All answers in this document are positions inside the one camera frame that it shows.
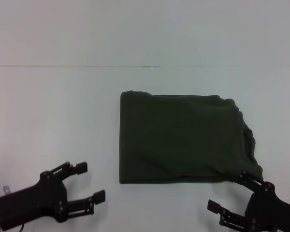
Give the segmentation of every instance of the fabric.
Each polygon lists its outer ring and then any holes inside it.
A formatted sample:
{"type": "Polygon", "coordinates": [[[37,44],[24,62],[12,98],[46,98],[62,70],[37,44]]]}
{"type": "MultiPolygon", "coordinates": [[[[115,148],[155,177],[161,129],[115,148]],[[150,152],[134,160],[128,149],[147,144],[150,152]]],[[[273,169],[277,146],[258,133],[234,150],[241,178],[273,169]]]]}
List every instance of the fabric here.
{"type": "Polygon", "coordinates": [[[255,140],[232,99],[123,92],[120,183],[217,182],[245,170],[262,179],[255,140]]]}

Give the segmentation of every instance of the dark green cloth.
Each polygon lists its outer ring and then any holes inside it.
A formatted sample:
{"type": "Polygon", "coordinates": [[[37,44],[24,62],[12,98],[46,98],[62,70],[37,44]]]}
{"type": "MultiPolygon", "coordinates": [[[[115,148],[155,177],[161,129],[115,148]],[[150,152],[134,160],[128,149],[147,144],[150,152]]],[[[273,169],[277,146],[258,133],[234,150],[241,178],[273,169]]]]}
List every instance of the dark green cloth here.
{"type": "Polygon", "coordinates": [[[254,147],[232,99],[121,94],[121,183],[217,182],[243,170],[262,179],[254,147]]]}

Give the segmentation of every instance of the green t-shirt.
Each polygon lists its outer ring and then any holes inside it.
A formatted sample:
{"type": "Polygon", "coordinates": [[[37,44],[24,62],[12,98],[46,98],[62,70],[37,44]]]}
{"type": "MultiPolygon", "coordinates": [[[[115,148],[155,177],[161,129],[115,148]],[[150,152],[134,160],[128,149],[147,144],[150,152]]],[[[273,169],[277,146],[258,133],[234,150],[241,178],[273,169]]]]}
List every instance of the green t-shirt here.
{"type": "Polygon", "coordinates": [[[232,99],[123,92],[120,183],[216,182],[245,170],[262,179],[255,140],[232,99]]]}

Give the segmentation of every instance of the white surface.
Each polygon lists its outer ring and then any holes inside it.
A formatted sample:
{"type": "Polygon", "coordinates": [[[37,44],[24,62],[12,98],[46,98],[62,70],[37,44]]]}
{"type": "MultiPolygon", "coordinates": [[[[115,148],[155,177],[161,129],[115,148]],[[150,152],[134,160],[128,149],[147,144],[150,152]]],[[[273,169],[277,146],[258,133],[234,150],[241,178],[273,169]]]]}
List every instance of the white surface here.
{"type": "Polygon", "coordinates": [[[119,184],[127,90],[233,98],[290,203],[290,0],[0,0],[0,196],[69,160],[89,167],[65,181],[70,200],[107,197],[24,232],[227,232],[208,199],[244,213],[251,192],[232,183],[119,184]]]}
{"type": "Polygon", "coordinates": [[[0,65],[290,65],[290,0],[0,0],[0,65]]]}

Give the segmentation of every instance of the white table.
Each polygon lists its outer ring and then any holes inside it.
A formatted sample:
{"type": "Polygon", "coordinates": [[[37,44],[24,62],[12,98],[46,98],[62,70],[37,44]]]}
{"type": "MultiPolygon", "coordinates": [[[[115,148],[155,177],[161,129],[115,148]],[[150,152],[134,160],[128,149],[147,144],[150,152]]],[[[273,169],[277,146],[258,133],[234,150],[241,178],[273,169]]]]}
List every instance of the white table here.
{"type": "Polygon", "coordinates": [[[70,200],[106,190],[93,216],[24,232],[231,231],[208,199],[244,214],[251,191],[233,183],[119,183],[127,90],[234,99],[290,203],[290,1],[0,0],[0,196],[66,161],[88,162],[70,200]]]}

